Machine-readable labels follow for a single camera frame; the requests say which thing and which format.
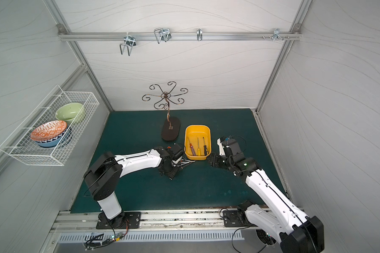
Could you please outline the black yellow phillips screwdriver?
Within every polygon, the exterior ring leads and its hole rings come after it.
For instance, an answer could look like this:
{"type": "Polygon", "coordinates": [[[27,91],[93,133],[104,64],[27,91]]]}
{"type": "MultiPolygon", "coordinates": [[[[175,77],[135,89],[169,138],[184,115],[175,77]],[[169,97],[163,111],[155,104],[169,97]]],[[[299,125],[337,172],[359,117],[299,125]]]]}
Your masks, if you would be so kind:
{"type": "Polygon", "coordinates": [[[208,151],[204,137],[203,137],[203,150],[204,150],[204,155],[207,157],[209,155],[209,151],[208,151]]]}

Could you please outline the purple handle red screwdriver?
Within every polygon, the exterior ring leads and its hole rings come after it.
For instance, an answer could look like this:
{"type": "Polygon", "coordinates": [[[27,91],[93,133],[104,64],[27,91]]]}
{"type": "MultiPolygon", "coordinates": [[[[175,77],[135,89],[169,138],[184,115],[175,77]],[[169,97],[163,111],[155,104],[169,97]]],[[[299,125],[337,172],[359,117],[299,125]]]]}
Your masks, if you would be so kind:
{"type": "Polygon", "coordinates": [[[189,139],[189,137],[187,137],[187,140],[189,141],[189,145],[190,145],[190,149],[191,149],[191,153],[192,153],[192,156],[196,156],[196,152],[195,152],[195,149],[189,139]]]}

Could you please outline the yellow slim screwdriver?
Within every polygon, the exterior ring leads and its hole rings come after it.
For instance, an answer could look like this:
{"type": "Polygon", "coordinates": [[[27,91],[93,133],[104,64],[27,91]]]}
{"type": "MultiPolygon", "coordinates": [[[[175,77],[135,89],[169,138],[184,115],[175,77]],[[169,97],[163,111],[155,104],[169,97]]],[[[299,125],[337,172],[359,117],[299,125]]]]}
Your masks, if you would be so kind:
{"type": "Polygon", "coordinates": [[[200,144],[199,144],[199,137],[197,137],[197,156],[201,156],[201,149],[200,149],[200,144]]]}

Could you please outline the yellow plastic storage box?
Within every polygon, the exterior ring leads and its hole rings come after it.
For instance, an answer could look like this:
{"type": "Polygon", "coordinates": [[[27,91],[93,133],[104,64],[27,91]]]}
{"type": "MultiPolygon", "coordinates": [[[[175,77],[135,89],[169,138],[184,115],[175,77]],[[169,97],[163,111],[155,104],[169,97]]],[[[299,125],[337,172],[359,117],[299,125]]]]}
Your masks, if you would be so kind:
{"type": "Polygon", "coordinates": [[[189,125],[185,130],[185,154],[190,160],[206,160],[210,155],[211,130],[206,125],[189,125]]]}

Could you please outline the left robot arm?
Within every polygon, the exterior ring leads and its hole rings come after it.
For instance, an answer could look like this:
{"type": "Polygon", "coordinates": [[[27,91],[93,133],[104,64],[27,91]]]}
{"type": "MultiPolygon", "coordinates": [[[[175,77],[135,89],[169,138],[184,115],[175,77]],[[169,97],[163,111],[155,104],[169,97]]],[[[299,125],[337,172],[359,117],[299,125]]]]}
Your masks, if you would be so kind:
{"type": "Polygon", "coordinates": [[[106,218],[113,220],[123,213],[115,193],[120,178],[143,169],[157,168],[172,179],[178,172],[183,155],[184,150],[179,146],[154,147],[130,155],[105,152],[85,172],[83,179],[106,218]]]}

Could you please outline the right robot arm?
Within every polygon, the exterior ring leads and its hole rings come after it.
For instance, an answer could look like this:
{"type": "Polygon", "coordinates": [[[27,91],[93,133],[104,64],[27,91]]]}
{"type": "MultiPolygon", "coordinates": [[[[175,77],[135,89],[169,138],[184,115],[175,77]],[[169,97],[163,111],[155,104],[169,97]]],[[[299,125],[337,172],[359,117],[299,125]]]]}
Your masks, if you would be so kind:
{"type": "Polygon", "coordinates": [[[240,177],[271,210],[268,214],[248,202],[241,208],[247,222],[265,231],[284,253],[320,253],[325,249],[324,225],[318,217],[309,217],[295,206],[253,158],[245,157],[235,139],[218,139],[217,145],[219,165],[240,177]]]}

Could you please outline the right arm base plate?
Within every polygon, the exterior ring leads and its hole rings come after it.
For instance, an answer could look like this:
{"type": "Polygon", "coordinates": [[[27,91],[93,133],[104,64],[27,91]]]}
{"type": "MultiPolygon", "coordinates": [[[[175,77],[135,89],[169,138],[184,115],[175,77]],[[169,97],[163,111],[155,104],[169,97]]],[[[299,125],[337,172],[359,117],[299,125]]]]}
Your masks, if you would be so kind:
{"type": "Polygon", "coordinates": [[[237,210],[228,210],[226,208],[220,210],[220,217],[224,222],[224,227],[240,228],[249,227],[250,224],[242,218],[242,215],[237,210]]]}

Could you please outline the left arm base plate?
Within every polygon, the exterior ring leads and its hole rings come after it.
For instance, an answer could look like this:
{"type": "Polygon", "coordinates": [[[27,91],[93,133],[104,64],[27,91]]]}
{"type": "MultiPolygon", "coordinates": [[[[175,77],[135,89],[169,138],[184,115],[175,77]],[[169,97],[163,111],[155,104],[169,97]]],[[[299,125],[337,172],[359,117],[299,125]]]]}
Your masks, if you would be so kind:
{"type": "Polygon", "coordinates": [[[122,212],[113,219],[108,219],[102,211],[98,215],[96,229],[138,229],[141,212],[122,212]]]}

